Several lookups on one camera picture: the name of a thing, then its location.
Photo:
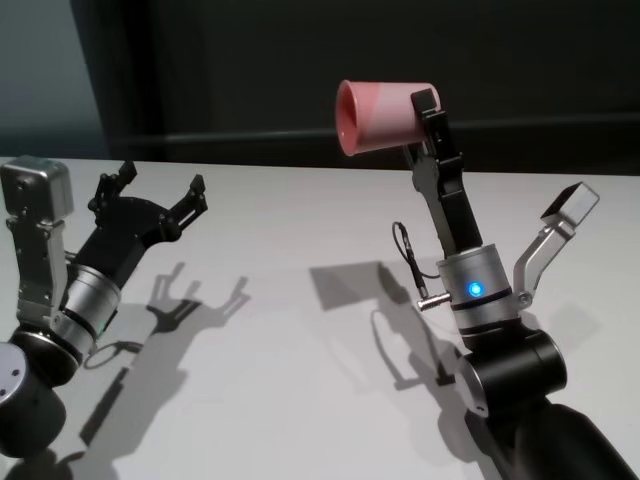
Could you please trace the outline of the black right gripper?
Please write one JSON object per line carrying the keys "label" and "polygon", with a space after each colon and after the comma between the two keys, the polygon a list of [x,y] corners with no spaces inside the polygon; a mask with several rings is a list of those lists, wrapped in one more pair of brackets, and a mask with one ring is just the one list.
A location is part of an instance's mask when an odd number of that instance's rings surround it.
{"label": "black right gripper", "polygon": [[444,253],[481,247],[483,240],[463,184],[464,160],[455,147],[448,114],[437,106],[433,89],[412,93],[424,134],[419,144],[402,147],[414,188],[425,199]]}

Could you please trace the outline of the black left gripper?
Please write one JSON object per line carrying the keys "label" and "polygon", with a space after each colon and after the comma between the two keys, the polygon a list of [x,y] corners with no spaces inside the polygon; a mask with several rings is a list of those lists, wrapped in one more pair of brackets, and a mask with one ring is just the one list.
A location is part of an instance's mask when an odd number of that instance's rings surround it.
{"label": "black left gripper", "polygon": [[170,209],[134,197],[119,197],[137,176],[133,161],[117,173],[102,174],[88,202],[96,213],[96,228],[75,256],[74,263],[90,267],[122,288],[152,246],[174,242],[207,211],[205,183],[197,174],[187,193]]}

